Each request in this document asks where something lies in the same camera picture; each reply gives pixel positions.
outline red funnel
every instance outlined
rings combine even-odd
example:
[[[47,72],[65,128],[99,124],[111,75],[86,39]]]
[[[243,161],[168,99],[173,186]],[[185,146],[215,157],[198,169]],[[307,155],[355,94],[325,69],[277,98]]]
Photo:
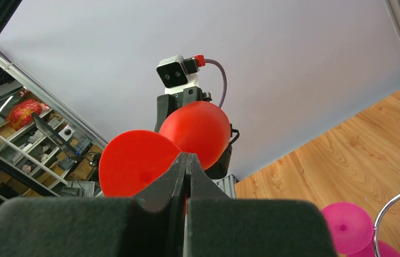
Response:
[[[134,196],[162,175],[181,150],[152,131],[133,130],[111,140],[99,163],[105,196]]]
[[[170,114],[159,133],[183,152],[196,153],[206,170],[227,148],[231,128],[222,109],[212,103],[195,101]]]

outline red connector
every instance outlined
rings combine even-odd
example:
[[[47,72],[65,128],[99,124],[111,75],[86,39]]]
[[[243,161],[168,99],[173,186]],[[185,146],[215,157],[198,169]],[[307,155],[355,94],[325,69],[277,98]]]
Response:
[[[198,68],[199,68],[199,67],[203,67],[203,66],[206,65],[206,63],[205,63],[205,57],[204,57],[203,55],[196,55],[196,56],[195,56],[195,59],[196,59],[197,62],[198,62]]]

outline pink funnel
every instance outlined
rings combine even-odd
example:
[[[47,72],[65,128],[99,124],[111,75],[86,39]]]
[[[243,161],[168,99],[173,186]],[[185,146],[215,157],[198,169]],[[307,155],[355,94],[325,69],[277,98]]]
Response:
[[[400,253],[397,252],[392,246],[385,242],[378,240],[378,247],[380,248],[381,257],[400,257]],[[370,242],[362,251],[357,253],[348,254],[347,257],[375,257],[376,254],[373,251],[373,241]]]
[[[368,213],[350,202],[337,202],[322,211],[335,250],[352,254],[364,249],[373,237],[373,221]]]

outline cable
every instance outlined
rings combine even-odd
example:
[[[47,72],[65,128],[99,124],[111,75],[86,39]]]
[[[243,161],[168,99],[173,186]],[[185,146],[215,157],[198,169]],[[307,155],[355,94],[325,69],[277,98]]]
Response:
[[[238,140],[240,133],[239,130],[232,128],[231,132],[236,133],[235,137],[233,139],[231,139],[230,144],[232,145],[234,142],[236,142],[236,140]]]
[[[96,155],[96,154],[101,154],[101,153],[87,152],[87,153],[84,153],[84,154],[82,155],[82,157],[85,157],[85,156],[88,156],[88,155]]]
[[[205,63],[214,64],[215,66],[218,67],[218,69],[222,74],[222,79],[223,79],[222,97],[220,98],[220,102],[218,103],[218,106],[221,108],[223,105],[223,101],[225,101],[225,96],[227,95],[227,75],[225,74],[225,69],[223,68],[222,64],[220,64],[216,60],[205,59]]]

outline floor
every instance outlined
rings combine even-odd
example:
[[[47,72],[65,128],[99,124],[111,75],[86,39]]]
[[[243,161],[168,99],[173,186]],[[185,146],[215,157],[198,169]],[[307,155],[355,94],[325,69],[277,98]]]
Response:
[[[373,219],[400,193],[400,90],[236,184],[238,198],[348,201]],[[380,239],[400,250],[400,201]]]

